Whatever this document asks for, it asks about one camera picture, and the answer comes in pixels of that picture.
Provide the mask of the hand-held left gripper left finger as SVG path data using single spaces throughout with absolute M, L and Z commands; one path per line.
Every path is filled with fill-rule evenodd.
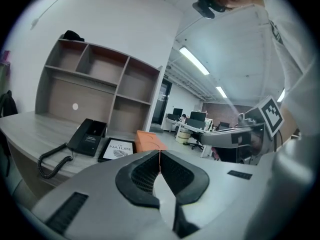
M 46 194 L 33 214 L 69 240 L 173 240 L 153 195 L 159 152 L 97 163 Z

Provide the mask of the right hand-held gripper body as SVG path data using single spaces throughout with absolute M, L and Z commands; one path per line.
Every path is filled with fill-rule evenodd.
M 284 123 L 277 102 L 268 96 L 256 106 L 238 116 L 236 128 L 238 163 L 257 165 L 265 154 L 277 150 L 277 134 Z

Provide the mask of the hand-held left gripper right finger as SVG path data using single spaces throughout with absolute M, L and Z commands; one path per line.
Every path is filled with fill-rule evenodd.
M 257 165 L 162 151 L 160 171 L 175 196 L 172 225 L 162 240 L 262 240 L 257 216 L 272 175 L 273 154 Z

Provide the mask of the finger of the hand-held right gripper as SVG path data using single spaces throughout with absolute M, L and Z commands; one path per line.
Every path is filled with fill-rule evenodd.
M 214 148 L 235 149 L 251 143 L 251 127 L 228 128 L 210 133 L 203 133 L 200 142 Z

